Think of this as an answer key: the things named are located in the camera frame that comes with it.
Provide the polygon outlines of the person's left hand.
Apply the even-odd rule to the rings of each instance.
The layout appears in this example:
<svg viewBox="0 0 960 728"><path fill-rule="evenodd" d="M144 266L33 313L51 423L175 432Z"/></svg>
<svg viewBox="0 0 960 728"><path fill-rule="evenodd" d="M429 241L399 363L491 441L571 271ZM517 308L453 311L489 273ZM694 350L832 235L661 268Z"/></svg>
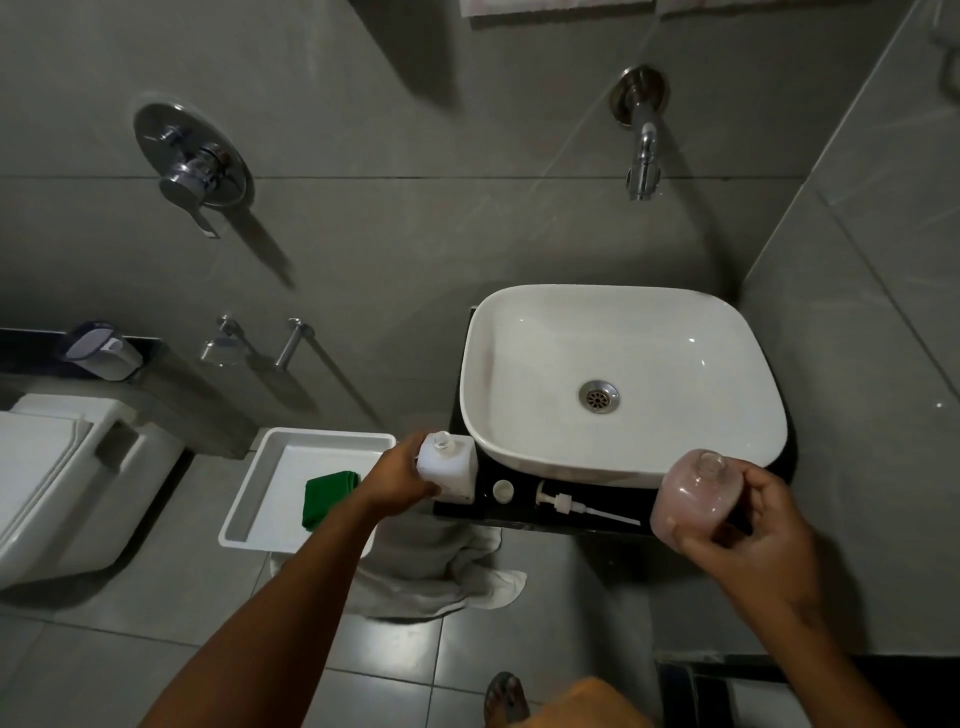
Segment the person's left hand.
<svg viewBox="0 0 960 728"><path fill-rule="evenodd" d="M384 451L355 489L354 495L371 516L382 520L412 507L402 506L402 483L424 480L417 470L417 457L428 434L428 430L415 431Z"/></svg>

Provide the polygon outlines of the person's right hand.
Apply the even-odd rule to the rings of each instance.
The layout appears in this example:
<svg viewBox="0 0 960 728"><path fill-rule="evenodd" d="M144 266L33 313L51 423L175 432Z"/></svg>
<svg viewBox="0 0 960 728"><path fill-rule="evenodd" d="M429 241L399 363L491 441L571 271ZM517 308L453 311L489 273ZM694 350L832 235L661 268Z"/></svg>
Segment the person's right hand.
<svg viewBox="0 0 960 728"><path fill-rule="evenodd" d="M812 527L784 480L749 461L731 459L744 480L741 494L750 534L717 559L689 559L738 606L756 598L811 594L821 603L821 580Z"/></svg>

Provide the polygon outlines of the white square bottle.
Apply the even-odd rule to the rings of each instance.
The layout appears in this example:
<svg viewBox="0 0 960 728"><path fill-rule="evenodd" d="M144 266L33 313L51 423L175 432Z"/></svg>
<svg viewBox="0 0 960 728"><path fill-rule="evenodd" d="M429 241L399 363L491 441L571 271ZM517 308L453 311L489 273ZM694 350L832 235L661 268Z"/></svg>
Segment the white square bottle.
<svg viewBox="0 0 960 728"><path fill-rule="evenodd" d="M416 469L424 480L438 486L435 502L474 504L478 459L470 435L448 431L426 435L416 457Z"/></svg>

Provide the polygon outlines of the pink round soap bottle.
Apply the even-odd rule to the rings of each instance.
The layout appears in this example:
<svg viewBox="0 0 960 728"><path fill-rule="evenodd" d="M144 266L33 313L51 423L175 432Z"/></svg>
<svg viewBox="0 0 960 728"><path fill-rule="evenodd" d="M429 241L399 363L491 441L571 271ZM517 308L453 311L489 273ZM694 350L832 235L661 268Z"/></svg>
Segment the pink round soap bottle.
<svg viewBox="0 0 960 728"><path fill-rule="evenodd" d="M743 475L719 452L694 449L683 455L661 480L651 513L657 540L679 552L673 527L710 538L738 504Z"/></svg>

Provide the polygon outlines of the person's right forearm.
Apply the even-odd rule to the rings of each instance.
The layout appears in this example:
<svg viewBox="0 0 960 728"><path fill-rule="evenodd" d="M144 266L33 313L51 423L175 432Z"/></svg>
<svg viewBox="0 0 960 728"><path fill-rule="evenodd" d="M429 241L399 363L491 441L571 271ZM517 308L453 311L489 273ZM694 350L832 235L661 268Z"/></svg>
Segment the person's right forearm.
<svg viewBox="0 0 960 728"><path fill-rule="evenodd" d="M751 598L738 610L813 728L906 728L834 639L816 595Z"/></svg>

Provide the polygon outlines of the person's left forearm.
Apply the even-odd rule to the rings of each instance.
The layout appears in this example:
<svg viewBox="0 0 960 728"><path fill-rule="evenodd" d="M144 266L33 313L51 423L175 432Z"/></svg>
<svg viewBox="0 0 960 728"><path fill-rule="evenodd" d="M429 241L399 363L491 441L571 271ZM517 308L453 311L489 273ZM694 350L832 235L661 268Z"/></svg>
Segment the person's left forearm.
<svg viewBox="0 0 960 728"><path fill-rule="evenodd" d="M339 503L187 661L139 728L300 728L381 517L363 488Z"/></svg>

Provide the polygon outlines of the white towel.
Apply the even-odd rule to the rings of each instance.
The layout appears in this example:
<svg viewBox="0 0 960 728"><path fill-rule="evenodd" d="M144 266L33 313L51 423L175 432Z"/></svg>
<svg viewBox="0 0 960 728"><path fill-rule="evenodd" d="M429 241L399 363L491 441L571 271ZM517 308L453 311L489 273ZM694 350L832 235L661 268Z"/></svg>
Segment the white towel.
<svg viewBox="0 0 960 728"><path fill-rule="evenodd" d="M527 574L487 564L501 544L498 527L443 520L428 510L388 517L370 535L343 612L429 622L463 609L510 606Z"/></svg>

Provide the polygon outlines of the green folded cloth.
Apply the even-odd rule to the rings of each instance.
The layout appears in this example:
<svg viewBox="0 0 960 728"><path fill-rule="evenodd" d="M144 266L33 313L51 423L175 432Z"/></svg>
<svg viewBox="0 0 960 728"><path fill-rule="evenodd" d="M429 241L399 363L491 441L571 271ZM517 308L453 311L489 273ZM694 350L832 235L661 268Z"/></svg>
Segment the green folded cloth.
<svg viewBox="0 0 960 728"><path fill-rule="evenodd" d="M353 470L340 470L306 481L303 492L301 526L313 532L359 485L361 477Z"/></svg>

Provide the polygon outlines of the white pump dispenser head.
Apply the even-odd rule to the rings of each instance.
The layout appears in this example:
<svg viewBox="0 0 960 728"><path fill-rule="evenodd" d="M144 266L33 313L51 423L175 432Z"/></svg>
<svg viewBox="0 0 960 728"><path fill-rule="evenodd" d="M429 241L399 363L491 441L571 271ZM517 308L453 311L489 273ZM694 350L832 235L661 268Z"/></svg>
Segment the white pump dispenser head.
<svg viewBox="0 0 960 728"><path fill-rule="evenodd" d="M575 501L573 497L568 493L557 493L551 495L545 492L544 487L546 480L540 480L537 483L535 489L534 502L536 505L549 504L554 510L560 515L570 515L570 514L579 514L579 515L589 515L597 518L615 521L620 524L630 525L634 527L642 527L643 522L630 518L628 516L620 516L617 514L612 514L609 512L599 511L592 507L583 504L582 502Z"/></svg>

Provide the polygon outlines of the white plastic tray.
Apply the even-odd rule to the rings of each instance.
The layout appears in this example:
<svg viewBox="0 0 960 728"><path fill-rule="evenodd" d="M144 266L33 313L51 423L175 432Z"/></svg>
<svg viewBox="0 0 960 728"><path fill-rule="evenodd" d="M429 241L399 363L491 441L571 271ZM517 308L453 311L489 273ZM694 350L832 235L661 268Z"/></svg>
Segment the white plastic tray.
<svg viewBox="0 0 960 728"><path fill-rule="evenodd" d="M302 525L307 481L341 471L365 477L397 442L389 433L269 429L223 522L220 546L296 553L309 537Z"/></svg>

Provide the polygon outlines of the chrome sink drain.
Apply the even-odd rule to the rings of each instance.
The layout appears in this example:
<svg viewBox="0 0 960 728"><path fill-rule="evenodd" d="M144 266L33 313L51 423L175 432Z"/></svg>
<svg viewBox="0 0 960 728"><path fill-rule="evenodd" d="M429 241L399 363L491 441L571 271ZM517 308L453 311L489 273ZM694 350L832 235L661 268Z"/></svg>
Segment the chrome sink drain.
<svg viewBox="0 0 960 728"><path fill-rule="evenodd" d="M592 380L582 384L578 392L580 405L593 414L609 414L620 405L617 387L605 380Z"/></svg>

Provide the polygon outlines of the person's orange shorts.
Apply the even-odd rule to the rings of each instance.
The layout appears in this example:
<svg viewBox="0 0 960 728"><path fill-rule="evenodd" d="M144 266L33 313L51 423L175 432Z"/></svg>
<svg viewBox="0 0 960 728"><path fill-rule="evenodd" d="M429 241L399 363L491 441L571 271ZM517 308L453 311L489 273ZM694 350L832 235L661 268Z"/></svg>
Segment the person's orange shorts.
<svg viewBox="0 0 960 728"><path fill-rule="evenodd" d="M510 728L655 728L652 720L603 680L583 678Z"/></svg>

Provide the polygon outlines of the chrome toilet paper holder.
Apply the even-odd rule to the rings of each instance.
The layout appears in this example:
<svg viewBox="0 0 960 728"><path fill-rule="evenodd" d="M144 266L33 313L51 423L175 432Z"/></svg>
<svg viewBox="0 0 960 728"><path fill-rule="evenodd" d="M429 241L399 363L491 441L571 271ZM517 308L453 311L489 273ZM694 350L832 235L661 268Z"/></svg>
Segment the chrome toilet paper holder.
<svg viewBox="0 0 960 728"><path fill-rule="evenodd" d="M278 357L274 360L272 368L278 372L286 372L293 360L299 346L312 339L315 335L313 327L300 318L289 318L287 320L290 334Z"/></svg>

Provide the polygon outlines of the person's foot in sandal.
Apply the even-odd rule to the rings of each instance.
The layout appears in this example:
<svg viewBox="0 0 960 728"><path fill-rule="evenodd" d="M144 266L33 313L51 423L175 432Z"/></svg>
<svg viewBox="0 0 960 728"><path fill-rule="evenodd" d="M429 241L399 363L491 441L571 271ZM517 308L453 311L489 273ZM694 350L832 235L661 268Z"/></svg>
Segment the person's foot in sandal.
<svg viewBox="0 0 960 728"><path fill-rule="evenodd" d="M531 717L520 679L508 671L496 674L486 688L484 728L511 728Z"/></svg>

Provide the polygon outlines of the white toilet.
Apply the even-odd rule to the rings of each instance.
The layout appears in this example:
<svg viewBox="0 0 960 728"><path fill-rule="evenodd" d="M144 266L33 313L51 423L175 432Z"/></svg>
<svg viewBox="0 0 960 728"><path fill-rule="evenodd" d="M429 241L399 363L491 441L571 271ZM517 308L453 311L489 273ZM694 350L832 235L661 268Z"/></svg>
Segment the white toilet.
<svg viewBox="0 0 960 728"><path fill-rule="evenodd" d="M0 591L113 565L185 449L112 398L0 409Z"/></svg>

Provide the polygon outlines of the chrome wall mixer valve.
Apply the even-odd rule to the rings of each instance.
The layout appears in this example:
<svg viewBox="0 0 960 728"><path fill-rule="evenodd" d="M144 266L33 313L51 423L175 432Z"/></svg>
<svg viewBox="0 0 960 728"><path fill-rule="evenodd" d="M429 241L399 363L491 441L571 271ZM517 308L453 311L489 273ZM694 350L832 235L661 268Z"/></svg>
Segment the chrome wall mixer valve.
<svg viewBox="0 0 960 728"><path fill-rule="evenodd" d="M133 133L163 198L207 238L219 239L205 210L243 209L253 195L251 173L234 143L206 117L175 102L143 105L133 116Z"/></svg>

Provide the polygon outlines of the chrome wall spout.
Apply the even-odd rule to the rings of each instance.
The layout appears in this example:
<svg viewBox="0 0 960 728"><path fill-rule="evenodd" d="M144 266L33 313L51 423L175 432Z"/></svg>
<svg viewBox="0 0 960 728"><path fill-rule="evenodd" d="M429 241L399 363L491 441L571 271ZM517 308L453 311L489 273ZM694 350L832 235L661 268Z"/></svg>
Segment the chrome wall spout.
<svg viewBox="0 0 960 728"><path fill-rule="evenodd" d="M667 96L663 73L641 64L625 69L607 97L614 120L632 134L626 189L629 199L634 202L650 201L657 192L662 175L659 153L661 111Z"/></svg>

